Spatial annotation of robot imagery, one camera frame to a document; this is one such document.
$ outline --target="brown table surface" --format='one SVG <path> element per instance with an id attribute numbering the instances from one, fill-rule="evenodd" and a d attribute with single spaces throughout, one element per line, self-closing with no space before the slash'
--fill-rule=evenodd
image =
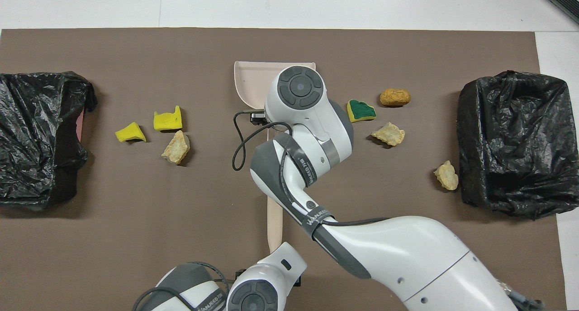
<path id="1" fill-rule="evenodd" d="M 467 82 L 504 70 L 539 72 L 533 33 L 333 29 L 5 29 L 0 72 L 72 70 L 95 85 L 85 116 L 89 161 L 77 196 L 45 212 L 0 210 L 0 309 L 126 310 L 171 268 L 209 262 L 233 278 L 268 254 L 266 198 L 248 167 L 235 172 L 233 114 L 247 106 L 233 63 L 314 61 L 328 96 L 376 107 L 354 123 L 354 152 L 308 193 L 342 221 L 419 215 L 441 221 L 501 280 L 565 309 L 555 217 L 524 221 L 462 204 L 432 174 L 456 167 L 457 97 Z M 386 88 L 412 102 L 381 107 Z M 171 133 L 153 111 L 181 106 L 192 152 L 184 166 L 160 157 Z M 240 118 L 242 131 L 255 126 Z M 148 142 L 120 143 L 137 122 Z M 387 122 L 406 131 L 394 148 L 369 138 Z M 248 145 L 265 140 L 265 133 Z M 340 268 L 290 217 L 284 240 L 308 263 L 293 310 L 404 310 L 387 288 Z"/>

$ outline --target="white tile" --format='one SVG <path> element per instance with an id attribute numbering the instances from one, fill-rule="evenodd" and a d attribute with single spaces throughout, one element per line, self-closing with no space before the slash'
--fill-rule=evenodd
<path id="1" fill-rule="evenodd" d="M 161 0 L 160 26 L 579 31 L 548 0 Z"/>
<path id="2" fill-rule="evenodd" d="M 0 0 L 0 28 L 155 27 L 161 0 Z"/>
<path id="3" fill-rule="evenodd" d="M 575 124 L 579 122 L 579 33 L 536 33 L 541 73 L 569 85 Z M 579 209 L 557 215 L 567 309 L 579 309 Z"/>

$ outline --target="white robotic arm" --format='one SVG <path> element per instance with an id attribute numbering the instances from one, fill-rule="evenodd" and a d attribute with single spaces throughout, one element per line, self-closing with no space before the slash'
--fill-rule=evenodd
<path id="1" fill-rule="evenodd" d="M 271 85 L 270 122 L 291 130 L 256 148 L 250 173 L 345 270 L 393 291 L 410 311 L 516 311 L 498 282 L 449 229 L 407 216 L 339 223 L 304 188 L 348 156 L 353 128 L 314 70 L 292 66 Z"/>

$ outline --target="green and yellow sponge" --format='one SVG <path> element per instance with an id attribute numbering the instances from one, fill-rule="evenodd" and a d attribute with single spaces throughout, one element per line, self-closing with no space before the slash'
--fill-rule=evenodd
<path id="1" fill-rule="evenodd" d="M 366 104 L 366 102 L 359 102 L 355 99 L 348 101 L 348 117 L 350 117 L 350 122 L 354 123 L 356 121 L 363 120 L 374 120 L 376 119 L 376 110 L 372 105 Z"/>

